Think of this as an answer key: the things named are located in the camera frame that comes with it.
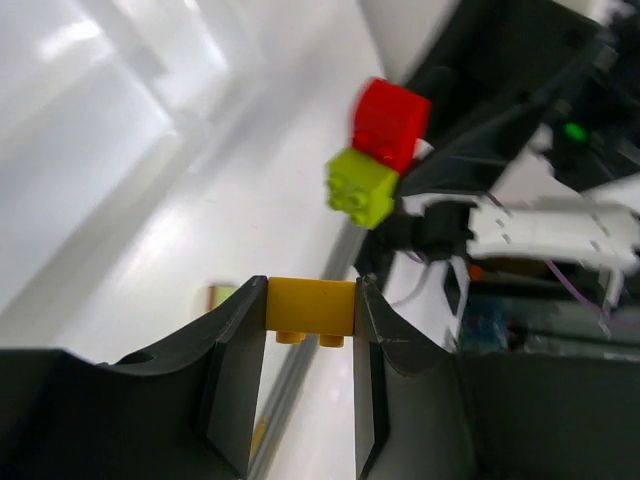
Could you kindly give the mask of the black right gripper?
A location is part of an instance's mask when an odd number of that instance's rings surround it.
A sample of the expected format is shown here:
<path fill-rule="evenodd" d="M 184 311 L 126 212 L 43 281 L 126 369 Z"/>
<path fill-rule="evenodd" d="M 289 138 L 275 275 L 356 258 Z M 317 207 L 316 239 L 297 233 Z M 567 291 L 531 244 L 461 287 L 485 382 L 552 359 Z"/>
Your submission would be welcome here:
<path fill-rule="evenodd" d="M 577 192 L 639 172 L 639 5 L 604 22 L 554 1 L 463 1 L 405 86 L 432 103 L 431 151 L 401 196 L 488 191 L 540 127 Z"/>

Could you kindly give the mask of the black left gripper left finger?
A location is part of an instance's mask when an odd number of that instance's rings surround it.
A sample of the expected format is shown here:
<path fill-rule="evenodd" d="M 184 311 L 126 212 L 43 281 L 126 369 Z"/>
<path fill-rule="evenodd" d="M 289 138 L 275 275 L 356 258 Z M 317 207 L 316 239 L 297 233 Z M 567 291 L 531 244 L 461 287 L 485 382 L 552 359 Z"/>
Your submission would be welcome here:
<path fill-rule="evenodd" d="M 244 479 L 266 340 L 267 280 L 114 364 L 1 353 L 5 479 Z"/>

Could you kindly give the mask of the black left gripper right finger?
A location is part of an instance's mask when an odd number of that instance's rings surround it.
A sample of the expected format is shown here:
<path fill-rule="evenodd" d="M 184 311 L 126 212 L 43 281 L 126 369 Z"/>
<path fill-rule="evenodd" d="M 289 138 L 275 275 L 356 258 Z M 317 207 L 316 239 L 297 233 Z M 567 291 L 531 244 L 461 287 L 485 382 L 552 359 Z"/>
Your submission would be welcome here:
<path fill-rule="evenodd" d="M 360 479 L 639 475 L 635 362 L 452 354 L 361 279 L 353 373 Z"/>

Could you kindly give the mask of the red yellow green lego stack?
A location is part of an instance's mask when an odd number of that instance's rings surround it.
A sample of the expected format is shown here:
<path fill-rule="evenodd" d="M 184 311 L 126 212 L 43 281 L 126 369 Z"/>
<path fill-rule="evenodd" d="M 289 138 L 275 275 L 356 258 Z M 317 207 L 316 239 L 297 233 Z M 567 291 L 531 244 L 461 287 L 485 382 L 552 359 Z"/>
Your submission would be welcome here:
<path fill-rule="evenodd" d="M 413 163 L 431 107 L 429 99 L 373 77 L 355 103 L 351 146 L 402 175 Z"/>

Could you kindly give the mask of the yellow lego brick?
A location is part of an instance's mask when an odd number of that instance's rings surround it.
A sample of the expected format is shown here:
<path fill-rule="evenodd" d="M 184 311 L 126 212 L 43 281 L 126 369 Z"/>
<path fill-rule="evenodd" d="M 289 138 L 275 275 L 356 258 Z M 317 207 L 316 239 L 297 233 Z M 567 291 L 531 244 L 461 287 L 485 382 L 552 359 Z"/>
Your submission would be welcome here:
<path fill-rule="evenodd" d="M 323 347 L 341 348 L 354 334 L 356 283 L 270 277 L 265 328 L 281 344 L 299 344 L 319 337 Z"/>

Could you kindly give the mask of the lime green lego brick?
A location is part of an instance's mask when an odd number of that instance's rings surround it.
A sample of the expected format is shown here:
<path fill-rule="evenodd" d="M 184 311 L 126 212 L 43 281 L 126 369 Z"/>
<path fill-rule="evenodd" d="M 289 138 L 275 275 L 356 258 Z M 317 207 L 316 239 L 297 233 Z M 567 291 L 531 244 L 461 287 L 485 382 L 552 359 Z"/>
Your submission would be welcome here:
<path fill-rule="evenodd" d="M 393 210 L 399 174 L 349 147 L 326 164 L 327 204 L 351 222 L 375 229 Z"/>

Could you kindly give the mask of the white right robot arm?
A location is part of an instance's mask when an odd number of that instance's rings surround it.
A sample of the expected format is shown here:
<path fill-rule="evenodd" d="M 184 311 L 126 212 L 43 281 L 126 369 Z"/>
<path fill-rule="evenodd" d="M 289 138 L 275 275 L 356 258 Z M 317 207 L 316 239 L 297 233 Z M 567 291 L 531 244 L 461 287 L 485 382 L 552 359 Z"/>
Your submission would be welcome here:
<path fill-rule="evenodd" d="M 370 232 L 356 271 L 384 283 L 394 256 L 427 264 L 493 258 L 605 272 L 609 320 L 639 271 L 639 216 L 591 190 L 639 174 L 639 5 L 597 22 L 555 1 L 462 1 L 405 79 L 430 99 L 430 151 L 393 198 L 434 193 L 423 213 Z M 540 128 L 541 158 L 568 197 L 500 203 L 490 192 Z"/>

